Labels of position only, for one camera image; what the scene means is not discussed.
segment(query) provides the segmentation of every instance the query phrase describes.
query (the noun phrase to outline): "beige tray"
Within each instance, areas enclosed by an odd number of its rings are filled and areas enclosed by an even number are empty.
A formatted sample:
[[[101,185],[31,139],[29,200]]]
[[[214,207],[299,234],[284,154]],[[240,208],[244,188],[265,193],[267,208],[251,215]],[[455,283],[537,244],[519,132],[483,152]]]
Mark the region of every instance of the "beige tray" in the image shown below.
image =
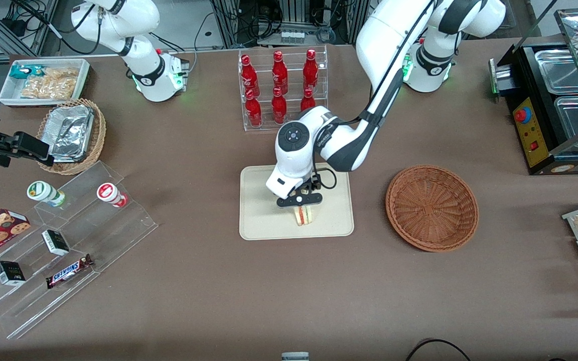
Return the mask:
[[[250,166],[240,173],[240,235],[248,241],[284,238],[343,237],[354,231],[349,176],[336,172],[338,185],[322,189],[323,203],[312,206],[314,221],[298,226],[292,208],[278,208],[277,199],[266,188],[273,166]],[[323,183],[333,184],[330,172],[321,172]]]

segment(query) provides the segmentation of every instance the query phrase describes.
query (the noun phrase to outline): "bottle cap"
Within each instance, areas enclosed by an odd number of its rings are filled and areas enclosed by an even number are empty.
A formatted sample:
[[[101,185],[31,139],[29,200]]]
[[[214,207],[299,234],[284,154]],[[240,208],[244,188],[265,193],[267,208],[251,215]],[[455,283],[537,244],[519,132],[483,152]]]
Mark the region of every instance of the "bottle cap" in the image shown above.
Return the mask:
[[[104,183],[97,189],[97,197],[104,202],[111,202],[117,198],[117,187],[113,183]]]
[[[55,196],[53,193],[53,187],[48,183],[38,180],[36,182],[32,182],[28,189],[26,190],[26,194],[28,198],[32,199],[33,201],[43,201],[44,199],[50,197],[51,195]]]

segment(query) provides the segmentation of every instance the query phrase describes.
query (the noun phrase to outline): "yellow control panel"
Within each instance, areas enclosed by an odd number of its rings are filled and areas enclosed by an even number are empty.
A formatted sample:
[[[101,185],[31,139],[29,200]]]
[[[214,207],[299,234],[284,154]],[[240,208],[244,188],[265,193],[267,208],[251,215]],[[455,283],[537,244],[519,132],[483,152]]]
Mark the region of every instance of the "yellow control panel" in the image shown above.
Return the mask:
[[[534,108],[530,98],[527,98],[514,109],[512,117],[521,138],[525,158],[528,160],[530,167],[536,166],[542,160],[548,158],[550,153],[545,145],[543,133],[541,133],[536,116],[534,116]]]

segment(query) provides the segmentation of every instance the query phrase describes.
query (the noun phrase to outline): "clear acrylic display stand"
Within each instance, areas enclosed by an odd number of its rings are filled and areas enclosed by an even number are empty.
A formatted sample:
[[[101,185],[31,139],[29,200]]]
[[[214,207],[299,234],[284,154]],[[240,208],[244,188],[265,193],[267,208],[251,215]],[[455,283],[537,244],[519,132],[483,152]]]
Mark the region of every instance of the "clear acrylic display stand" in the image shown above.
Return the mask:
[[[298,119],[300,113],[300,102],[303,99],[303,66],[307,60],[307,50],[316,51],[316,62],[318,63],[318,84],[314,89],[314,100],[316,105],[328,106],[329,84],[328,84],[328,64],[327,48],[325,46],[296,46],[287,48],[277,48],[282,51],[284,63],[287,65],[289,74],[289,92],[284,95],[287,100],[287,117],[285,122]],[[260,96],[257,100],[262,109],[262,126],[254,128],[247,117],[245,109],[245,88],[240,78],[242,72],[242,62],[239,60],[242,55],[249,55],[251,65],[257,73],[257,83],[260,87]],[[271,100],[273,99],[273,53],[267,48],[240,50],[238,57],[238,81],[240,86],[240,102],[242,104],[242,119],[245,130],[277,130],[280,126],[273,121],[273,110]]]
[[[66,201],[59,208],[38,203],[28,211],[32,228],[21,239],[0,249],[0,260],[18,262],[26,282],[17,287],[0,282],[0,323],[7,337],[19,338],[75,293],[98,277],[111,263],[158,227],[142,206],[130,199],[122,176],[97,162],[63,185]],[[97,198],[102,183],[113,183],[130,199],[115,208]],[[66,256],[48,252],[41,233],[60,231],[71,249]],[[94,264],[48,289],[46,278],[90,254]]]

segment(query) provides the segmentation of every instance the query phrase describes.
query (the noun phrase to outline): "red bottle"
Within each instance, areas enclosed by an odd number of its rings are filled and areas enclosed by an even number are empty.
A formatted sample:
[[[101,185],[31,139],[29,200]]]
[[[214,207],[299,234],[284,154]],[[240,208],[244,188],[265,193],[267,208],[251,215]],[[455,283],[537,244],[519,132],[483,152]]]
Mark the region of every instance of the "red bottle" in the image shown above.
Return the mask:
[[[273,108],[273,121],[275,121],[276,124],[283,124],[284,117],[287,115],[287,101],[284,96],[282,96],[282,89],[280,87],[273,89],[271,108]]]
[[[289,75],[287,74],[287,65],[282,59],[282,51],[273,53],[273,86],[280,87],[283,94],[289,91]]]
[[[307,50],[307,61],[303,68],[303,87],[314,88],[318,84],[318,64],[316,63],[316,51],[313,49]]]
[[[254,128],[260,128],[262,126],[262,110],[260,109],[260,103],[257,102],[254,96],[253,89],[249,89],[245,96],[247,97],[245,109],[247,109],[249,122]]]
[[[257,74],[251,65],[251,58],[249,55],[242,55],[240,58],[242,62],[242,82],[245,85],[245,94],[249,89],[253,90],[254,96],[260,96],[260,88],[257,86]]]
[[[300,111],[307,110],[316,106],[316,101],[313,98],[314,90],[311,87],[305,89],[305,96],[300,102]]]

